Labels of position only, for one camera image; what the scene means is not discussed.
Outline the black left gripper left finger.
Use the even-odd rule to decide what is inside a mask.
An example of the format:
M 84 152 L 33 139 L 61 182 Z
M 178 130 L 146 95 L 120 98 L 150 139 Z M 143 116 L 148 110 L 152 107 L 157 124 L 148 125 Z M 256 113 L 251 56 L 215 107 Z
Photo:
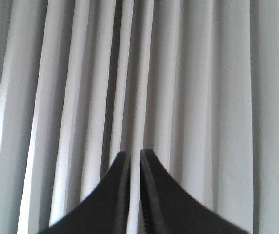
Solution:
M 118 152 L 105 177 L 74 210 L 42 234 L 125 234 L 130 203 L 131 156 Z

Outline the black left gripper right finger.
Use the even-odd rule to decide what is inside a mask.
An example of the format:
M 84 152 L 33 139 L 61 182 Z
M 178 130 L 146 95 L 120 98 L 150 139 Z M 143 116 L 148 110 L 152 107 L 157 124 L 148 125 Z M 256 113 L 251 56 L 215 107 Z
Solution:
M 147 234 L 245 234 L 191 197 L 151 149 L 140 152 L 140 200 Z

